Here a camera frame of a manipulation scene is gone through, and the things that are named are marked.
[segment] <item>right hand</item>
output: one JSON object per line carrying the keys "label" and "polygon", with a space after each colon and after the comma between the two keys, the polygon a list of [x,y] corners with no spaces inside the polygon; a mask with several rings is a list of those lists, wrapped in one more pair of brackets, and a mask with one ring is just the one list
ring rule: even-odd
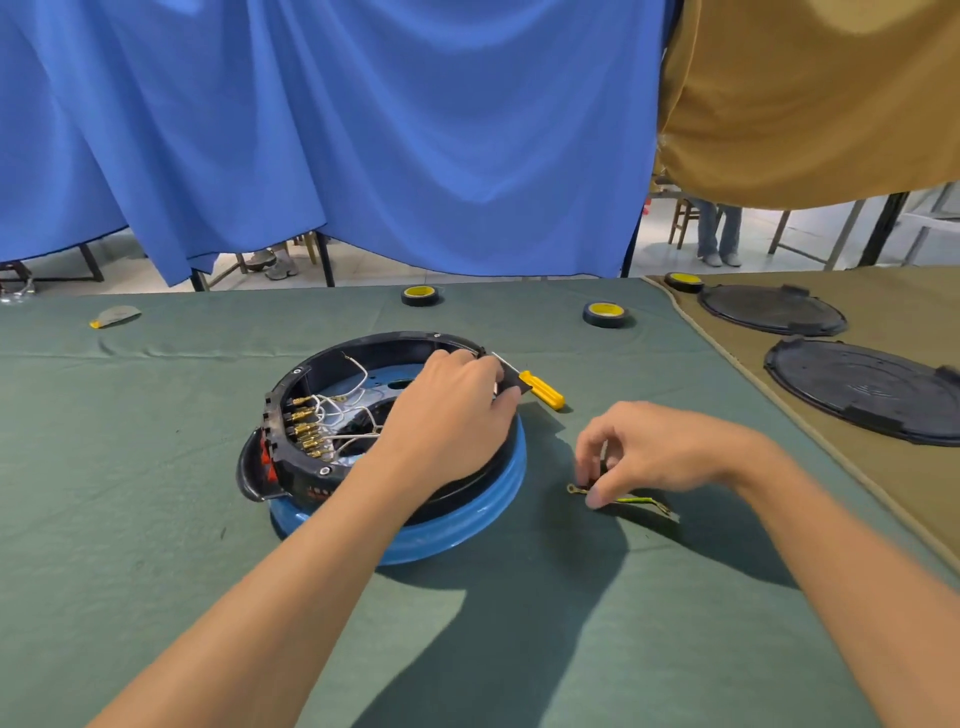
{"label": "right hand", "polygon": [[[607,446],[608,470],[600,474]],[[651,402],[618,402],[577,438],[577,480],[590,508],[636,488],[687,491],[708,482],[734,485],[748,463],[777,446],[759,432]]]}

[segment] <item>white tiled floor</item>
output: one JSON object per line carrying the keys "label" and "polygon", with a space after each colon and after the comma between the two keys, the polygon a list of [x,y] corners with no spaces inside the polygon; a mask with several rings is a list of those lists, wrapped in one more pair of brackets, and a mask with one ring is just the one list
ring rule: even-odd
{"label": "white tiled floor", "polygon": [[[674,204],[673,200],[655,200],[651,205],[650,214],[644,217],[640,225],[631,276],[657,275],[669,271],[720,272],[696,259],[696,223],[692,223],[687,231],[681,250],[677,250],[676,244],[667,245]],[[852,267],[856,264],[882,207],[882,198],[869,200],[864,206],[838,268]],[[846,204],[793,212],[782,240],[787,245],[826,257],[850,208],[851,204]],[[740,257],[743,260],[743,267],[740,271],[820,270],[823,267],[820,263],[786,250],[778,250],[774,255],[767,255],[767,249],[779,219],[780,213],[776,211],[744,210],[740,232]],[[880,263],[899,264],[916,232],[916,227],[908,223],[898,226],[887,243]],[[39,293],[41,295],[80,295],[192,290],[189,281],[173,288],[167,287],[151,262],[143,256],[130,231],[122,231],[91,243],[90,248],[101,261],[106,282],[40,283]],[[341,242],[333,242],[329,246],[329,252],[337,285],[409,285],[423,282],[512,280],[433,273],[367,253]],[[220,282],[216,289],[300,288],[325,285],[323,270],[320,266],[311,265],[304,248],[292,247],[292,255],[300,267],[300,274],[293,278],[276,282],[268,280],[262,274],[244,276],[234,272]],[[214,272],[226,270],[234,260],[233,255],[221,255]],[[933,232],[927,238],[917,262],[921,265],[960,264],[960,239],[945,233]],[[37,276],[82,276],[86,272],[83,259],[75,250],[48,255],[30,261],[29,264]],[[732,270],[731,268],[722,269],[723,272]]]}

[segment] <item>black round lid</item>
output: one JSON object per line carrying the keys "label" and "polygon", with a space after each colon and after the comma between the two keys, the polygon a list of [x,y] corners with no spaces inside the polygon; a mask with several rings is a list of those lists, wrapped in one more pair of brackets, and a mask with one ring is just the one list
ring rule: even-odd
{"label": "black round lid", "polygon": [[847,330],[840,311],[793,285],[712,285],[698,300],[714,316],[759,331],[835,336]]}
{"label": "black round lid", "polygon": [[837,341],[793,337],[767,352],[770,376],[841,420],[912,443],[960,447],[960,372]]}

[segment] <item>green tablecloth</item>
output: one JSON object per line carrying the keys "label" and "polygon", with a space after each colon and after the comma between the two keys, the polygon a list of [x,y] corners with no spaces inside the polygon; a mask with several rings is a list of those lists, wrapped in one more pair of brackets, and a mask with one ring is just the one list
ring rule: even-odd
{"label": "green tablecloth", "polygon": [[[591,513],[567,494],[570,447],[615,400],[700,409],[771,434],[952,579],[908,532],[643,281],[444,296],[426,309],[395,288],[0,308],[3,725],[82,725],[274,547],[265,506],[233,483],[263,393],[313,352],[398,329],[473,339],[572,411],[522,405],[527,479],[492,527],[373,578],[301,726],[876,724],[742,502],[719,488],[674,497],[678,543],[646,516]],[[587,326],[596,299],[636,324]],[[87,326],[119,303],[143,316]]]}

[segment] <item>left hand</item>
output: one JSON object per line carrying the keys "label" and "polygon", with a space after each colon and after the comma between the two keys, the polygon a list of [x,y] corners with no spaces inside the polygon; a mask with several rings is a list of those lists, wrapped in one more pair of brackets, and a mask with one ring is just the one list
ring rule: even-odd
{"label": "left hand", "polygon": [[436,351],[401,394],[364,458],[390,458],[416,477],[426,499],[476,473],[503,445],[520,401],[516,387],[493,398],[503,378],[495,356]]}

